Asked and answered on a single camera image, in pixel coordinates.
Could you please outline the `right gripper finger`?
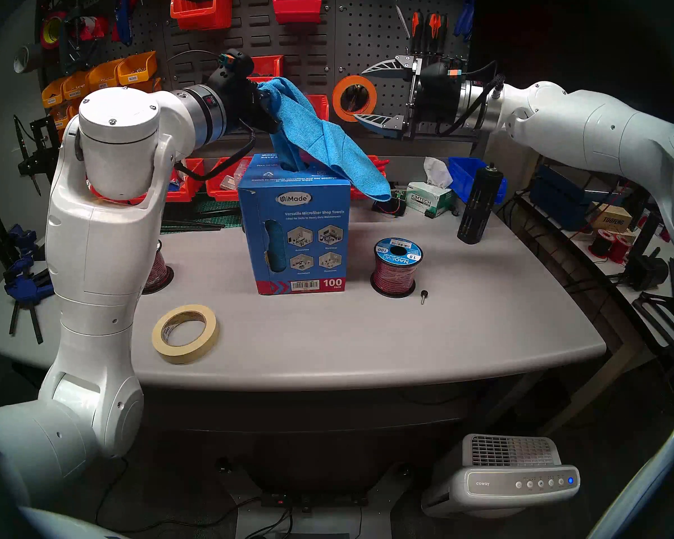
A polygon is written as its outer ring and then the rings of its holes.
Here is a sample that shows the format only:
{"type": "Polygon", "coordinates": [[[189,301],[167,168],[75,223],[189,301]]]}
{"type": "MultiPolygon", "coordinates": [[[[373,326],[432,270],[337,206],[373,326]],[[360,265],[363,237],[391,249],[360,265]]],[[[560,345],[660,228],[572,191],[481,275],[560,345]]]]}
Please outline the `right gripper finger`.
{"type": "Polygon", "coordinates": [[[382,60],[361,72],[362,76],[412,76],[414,57],[394,57],[382,60]]]}
{"type": "Polygon", "coordinates": [[[396,115],[393,117],[382,116],[378,114],[357,114],[353,115],[355,121],[357,121],[362,127],[371,131],[372,133],[378,134],[392,140],[407,140],[408,139],[408,121],[406,121],[404,115],[396,115]]]}

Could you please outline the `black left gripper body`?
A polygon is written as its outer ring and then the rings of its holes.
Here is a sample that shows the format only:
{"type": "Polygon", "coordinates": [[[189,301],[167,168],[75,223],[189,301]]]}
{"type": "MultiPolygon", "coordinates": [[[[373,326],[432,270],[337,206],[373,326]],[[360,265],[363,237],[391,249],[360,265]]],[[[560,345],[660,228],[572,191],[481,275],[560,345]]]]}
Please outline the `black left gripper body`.
{"type": "Polygon", "coordinates": [[[268,92],[257,85],[240,85],[224,91],[225,134],[244,127],[278,133],[279,121],[269,112],[269,102],[268,92]]]}

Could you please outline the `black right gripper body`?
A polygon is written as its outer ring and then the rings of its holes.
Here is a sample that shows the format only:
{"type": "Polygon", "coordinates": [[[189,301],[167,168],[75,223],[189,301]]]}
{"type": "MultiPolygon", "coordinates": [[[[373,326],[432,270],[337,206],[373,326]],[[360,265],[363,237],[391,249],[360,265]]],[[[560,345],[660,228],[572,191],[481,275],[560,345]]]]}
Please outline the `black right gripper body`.
{"type": "Polygon", "coordinates": [[[409,124],[407,140],[414,139],[421,123],[454,122],[461,95],[458,60],[442,55],[401,57],[414,57],[414,73],[404,77],[407,94],[402,115],[409,124]]]}

